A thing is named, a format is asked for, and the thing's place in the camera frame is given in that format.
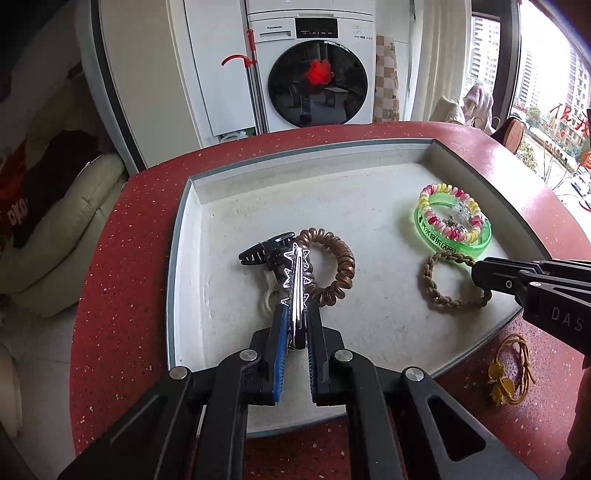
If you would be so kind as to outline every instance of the beaded bracelet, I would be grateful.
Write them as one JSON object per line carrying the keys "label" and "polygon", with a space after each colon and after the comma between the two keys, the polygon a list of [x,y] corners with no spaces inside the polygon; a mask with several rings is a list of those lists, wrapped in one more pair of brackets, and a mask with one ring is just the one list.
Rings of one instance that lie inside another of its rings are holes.
{"label": "beaded bracelet", "polygon": [[[468,222],[471,226],[467,231],[463,226],[458,225],[452,219],[440,219],[429,205],[429,197],[435,193],[447,193],[458,199],[460,206],[469,212]],[[432,225],[440,234],[458,243],[470,245],[480,238],[482,232],[482,212],[476,201],[464,190],[447,185],[446,183],[433,183],[422,189],[418,196],[418,208],[423,218]]]}

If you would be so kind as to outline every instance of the brown coil hair tie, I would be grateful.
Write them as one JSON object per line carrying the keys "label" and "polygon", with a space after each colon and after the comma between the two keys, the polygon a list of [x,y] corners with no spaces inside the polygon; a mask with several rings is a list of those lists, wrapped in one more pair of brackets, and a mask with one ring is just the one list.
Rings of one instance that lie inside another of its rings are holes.
{"label": "brown coil hair tie", "polygon": [[323,245],[331,251],[337,261],[335,280],[325,288],[319,287],[315,282],[313,267],[310,264],[310,269],[304,273],[312,281],[306,285],[306,292],[317,300],[321,307],[326,305],[332,307],[337,299],[344,299],[345,292],[343,289],[350,290],[353,287],[353,277],[355,276],[355,257],[347,244],[333,232],[325,232],[322,228],[319,230],[315,228],[302,230],[295,238],[295,241],[300,247],[308,249],[310,244]]}

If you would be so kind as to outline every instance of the red cushion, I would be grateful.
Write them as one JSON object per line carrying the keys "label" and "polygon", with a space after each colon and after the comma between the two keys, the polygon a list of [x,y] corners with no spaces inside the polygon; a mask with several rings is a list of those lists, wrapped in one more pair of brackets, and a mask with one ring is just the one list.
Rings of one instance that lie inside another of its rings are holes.
{"label": "red cushion", "polygon": [[12,237],[12,227],[20,225],[28,214],[27,201],[22,192],[26,172],[23,141],[0,171],[0,252]]}

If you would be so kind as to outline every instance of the braided bracelet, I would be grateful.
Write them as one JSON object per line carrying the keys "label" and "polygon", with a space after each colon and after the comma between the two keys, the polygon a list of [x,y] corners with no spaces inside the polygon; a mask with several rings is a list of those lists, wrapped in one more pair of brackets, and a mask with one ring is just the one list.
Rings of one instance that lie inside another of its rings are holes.
{"label": "braided bracelet", "polygon": [[453,300],[448,296],[441,295],[437,289],[437,284],[433,280],[433,268],[440,259],[453,260],[455,263],[465,263],[468,265],[468,267],[473,267],[476,264],[476,261],[472,257],[468,257],[467,255],[462,255],[460,253],[447,252],[445,250],[437,252],[436,254],[433,254],[427,258],[427,262],[425,262],[423,269],[423,279],[425,280],[427,286],[427,293],[432,296],[433,301],[438,305],[448,308],[465,307],[469,309],[481,309],[485,307],[492,298],[492,292],[490,290],[485,290],[480,300]]}

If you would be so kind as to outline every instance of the speckled red surface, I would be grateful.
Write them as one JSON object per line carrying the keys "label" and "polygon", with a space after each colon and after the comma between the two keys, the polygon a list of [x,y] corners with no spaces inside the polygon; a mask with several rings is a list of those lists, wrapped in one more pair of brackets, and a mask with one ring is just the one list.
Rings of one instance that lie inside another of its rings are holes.
{"label": "speckled red surface", "polygon": [[[174,218],[188,176],[263,154],[370,138],[437,138],[479,171],[531,225],[554,258],[591,259],[591,245],[560,201],[503,146],[458,125],[401,122],[316,127],[239,140],[132,177],[100,238],[72,344],[70,414],[76,452],[166,371],[165,291]],[[531,345],[538,384],[520,405],[495,407],[486,367],[508,332]],[[521,319],[439,381],[542,479],[564,472],[582,356]],[[245,477],[349,477],[344,419],[247,442]]]}

